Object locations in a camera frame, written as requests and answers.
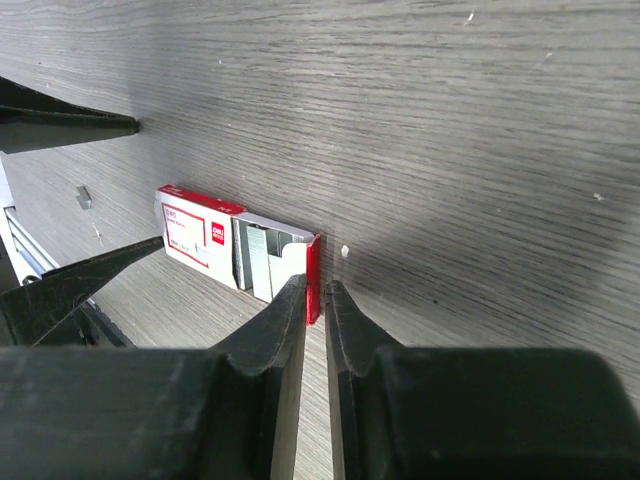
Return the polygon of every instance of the gray wood grain surface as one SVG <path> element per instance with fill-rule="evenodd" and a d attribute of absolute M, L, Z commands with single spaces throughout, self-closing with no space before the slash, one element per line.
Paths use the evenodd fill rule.
<path fill-rule="evenodd" d="M 640 3 L 54 3 L 3 2 L 0 74 L 144 125 L 3 159 L 61 263 L 155 235 L 175 183 L 324 233 L 325 278 L 402 342 L 586 347 L 640 405 Z M 162 252 L 97 301 L 148 346 L 260 308 Z M 296 478 L 331 478 L 324 354 L 319 323 Z"/>

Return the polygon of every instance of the red logo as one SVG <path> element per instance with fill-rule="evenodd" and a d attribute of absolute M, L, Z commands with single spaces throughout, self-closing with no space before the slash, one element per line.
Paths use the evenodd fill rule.
<path fill-rule="evenodd" d="M 224 226 L 211 222 L 211 240 L 220 245 L 224 245 Z"/>

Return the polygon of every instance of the box label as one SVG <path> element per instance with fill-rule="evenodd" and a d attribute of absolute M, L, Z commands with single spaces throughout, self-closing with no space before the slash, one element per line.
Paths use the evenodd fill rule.
<path fill-rule="evenodd" d="M 211 240 L 220 245 L 224 245 L 224 225 L 211 222 Z"/>
<path fill-rule="evenodd" d="M 204 218 L 166 203 L 162 204 L 162 209 L 168 246 L 208 268 L 209 264 L 200 260 L 198 255 L 198 249 L 207 245 Z"/>

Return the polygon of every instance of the small gray object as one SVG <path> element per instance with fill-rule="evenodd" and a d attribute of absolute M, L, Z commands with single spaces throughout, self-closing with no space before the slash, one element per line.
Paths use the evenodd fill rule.
<path fill-rule="evenodd" d="M 77 189 L 80 195 L 76 197 L 76 200 L 78 200 L 83 210 L 89 210 L 91 208 L 91 197 L 89 196 L 89 192 L 87 192 L 87 187 L 83 185 L 82 187 L 77 187 Z"/>

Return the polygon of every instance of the small cardboard box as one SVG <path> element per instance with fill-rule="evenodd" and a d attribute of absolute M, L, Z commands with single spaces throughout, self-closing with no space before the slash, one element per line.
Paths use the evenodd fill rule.
<path fill-rule="evenodd" d="M 167 254 L 224 285 L 271 301 L 296 274 L 307 276 L 307 324 L 320 314 L 320 236 L 221 199 L 165 185 L 155 210 Z"/>

